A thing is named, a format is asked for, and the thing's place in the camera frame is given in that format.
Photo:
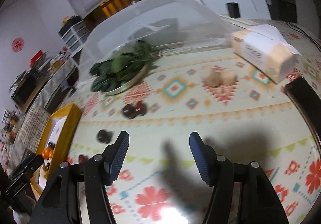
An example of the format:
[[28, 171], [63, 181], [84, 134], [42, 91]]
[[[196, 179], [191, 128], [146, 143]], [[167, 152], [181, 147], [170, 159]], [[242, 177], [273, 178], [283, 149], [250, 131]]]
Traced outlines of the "plate of green spinach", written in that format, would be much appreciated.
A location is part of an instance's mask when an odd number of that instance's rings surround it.
[[134, 79], [143, 70], [150, 68], [159, 57], [159, 50], [144, 40], [126, 43], [114, 57], [93, 64], [89, 74], [95, 79], [91, 91], [107, 93]]

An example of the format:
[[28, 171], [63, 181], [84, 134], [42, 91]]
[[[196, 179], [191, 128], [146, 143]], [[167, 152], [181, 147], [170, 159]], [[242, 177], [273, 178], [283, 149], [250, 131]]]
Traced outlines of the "dark plum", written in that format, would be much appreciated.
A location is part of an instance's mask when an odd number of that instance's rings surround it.
[[134, 119], [137, 116], [135, 107], [132, 104], [126, 104], [122, 108], [122, 115], [127, 119]]
[[102, 144], [109, 144], [112, 140], [112, 137], [113, 137], [113, 132], [107, 131], [105, 129], [99, 130], [96, 135], [97, 141]]

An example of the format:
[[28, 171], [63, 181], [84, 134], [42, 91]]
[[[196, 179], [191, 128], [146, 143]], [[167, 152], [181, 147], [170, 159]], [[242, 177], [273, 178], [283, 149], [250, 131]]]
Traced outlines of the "white tray with yellow rim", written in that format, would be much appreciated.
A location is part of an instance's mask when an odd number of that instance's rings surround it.
[[82, 111], [75, 104], [69, 104], [54, 112], [42, 134], [36, 154], [42, 155], [45, 148], [54, 149], [51, 160], [44, 160], [44, 163], [36, 170], [31, 178], [31, 187], [41, 195], [47, 181], [53, 176], [54, 171], [60, 163], [67, 160], [72, 139], [77, 129]]

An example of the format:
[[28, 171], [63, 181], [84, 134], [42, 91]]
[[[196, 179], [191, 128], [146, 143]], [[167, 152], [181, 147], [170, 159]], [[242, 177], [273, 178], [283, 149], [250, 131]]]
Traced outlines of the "tissue pack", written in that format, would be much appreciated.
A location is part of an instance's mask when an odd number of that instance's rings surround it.
[[231, 42], [239, 55], [263, 72], [274, 83], [290, 74], [301, 54], [283, 38], [280, 31], [269, 24], [250, 26], [232, 33]]

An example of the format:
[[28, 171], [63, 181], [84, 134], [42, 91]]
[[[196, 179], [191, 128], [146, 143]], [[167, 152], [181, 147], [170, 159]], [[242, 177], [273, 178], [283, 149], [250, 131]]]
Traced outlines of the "dark plum on table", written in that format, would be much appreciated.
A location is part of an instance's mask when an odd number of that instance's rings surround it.
[[122, 115], [127, 119], [134, 119], [137, 116], [135, 107], [132, 104], [126, 104], [122, 108]]

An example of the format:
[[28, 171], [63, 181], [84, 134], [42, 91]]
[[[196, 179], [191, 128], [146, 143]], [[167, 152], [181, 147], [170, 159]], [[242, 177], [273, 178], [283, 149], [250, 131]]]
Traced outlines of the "orange mandarin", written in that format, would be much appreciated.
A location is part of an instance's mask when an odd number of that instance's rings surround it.
[[44, 160], [51, 160], [53, 157], [53, 152], [54, 152], [54, 149], [52, 149], [51, 147], [45, 148], [42, 152], [42, 156]]

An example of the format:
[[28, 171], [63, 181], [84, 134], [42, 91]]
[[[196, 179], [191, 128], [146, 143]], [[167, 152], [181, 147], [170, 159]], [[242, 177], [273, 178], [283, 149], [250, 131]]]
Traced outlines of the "white mesh food cover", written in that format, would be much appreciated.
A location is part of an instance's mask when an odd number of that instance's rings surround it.
[[225, 48], [231, 32], [231, 24], [196, 0], [141, 0], [92, 30], [80, 56], [79, 77], [86, 80], [93, 64], [138, 40], [155, 48], [183, 43]]

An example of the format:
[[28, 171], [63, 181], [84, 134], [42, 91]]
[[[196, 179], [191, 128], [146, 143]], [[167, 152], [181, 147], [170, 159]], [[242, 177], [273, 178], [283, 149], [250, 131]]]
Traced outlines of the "dark red fruit under gripper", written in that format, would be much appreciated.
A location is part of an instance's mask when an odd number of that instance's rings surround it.
[[78, 156], [78, 163], [79, 164], [85, 164], [89, 160], [88, 156], [85, 156], [84, 154], [80, 154]]

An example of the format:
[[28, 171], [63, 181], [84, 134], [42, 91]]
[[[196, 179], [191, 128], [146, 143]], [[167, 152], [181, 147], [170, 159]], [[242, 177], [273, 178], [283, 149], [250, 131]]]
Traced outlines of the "white plastic drawer unit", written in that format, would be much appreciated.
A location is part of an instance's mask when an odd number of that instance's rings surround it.
[[83, 49], [89, 34], [90, 30], [80, 16], [69, 18], [59, 31], [65, 47], [72, 56]]

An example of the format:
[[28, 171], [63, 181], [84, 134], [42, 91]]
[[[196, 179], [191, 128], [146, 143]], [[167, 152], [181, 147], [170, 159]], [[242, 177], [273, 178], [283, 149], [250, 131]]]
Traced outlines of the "red paper wall decoration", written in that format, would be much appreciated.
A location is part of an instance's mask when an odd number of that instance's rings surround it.
[[24, 48], [24, 39], [21, 37], [15, 38], [11, 44], [13, 52], [20, 52]]

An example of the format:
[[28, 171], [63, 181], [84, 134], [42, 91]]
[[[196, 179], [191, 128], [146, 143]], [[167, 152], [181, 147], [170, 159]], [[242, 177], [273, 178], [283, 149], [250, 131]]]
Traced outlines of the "microwave oven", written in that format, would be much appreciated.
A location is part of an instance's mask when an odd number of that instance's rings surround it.
[[31, 68], [20, 74], [9, 88], [11, 100], [25, 114], [47, 82], [45, 73]]

